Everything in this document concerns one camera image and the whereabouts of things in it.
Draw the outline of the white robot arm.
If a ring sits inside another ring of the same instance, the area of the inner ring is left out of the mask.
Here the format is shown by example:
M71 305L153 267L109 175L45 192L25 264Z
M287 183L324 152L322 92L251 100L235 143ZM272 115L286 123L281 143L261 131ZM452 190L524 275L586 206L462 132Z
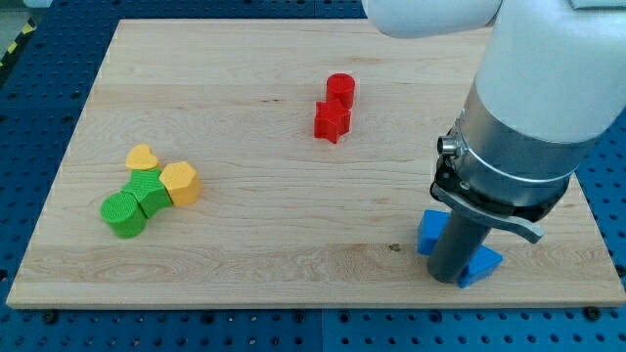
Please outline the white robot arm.
M543 236L539 221L625 107L621 1L366 0L383 34L403 39L491 27L465 104L438 139L432 195L471 227Z

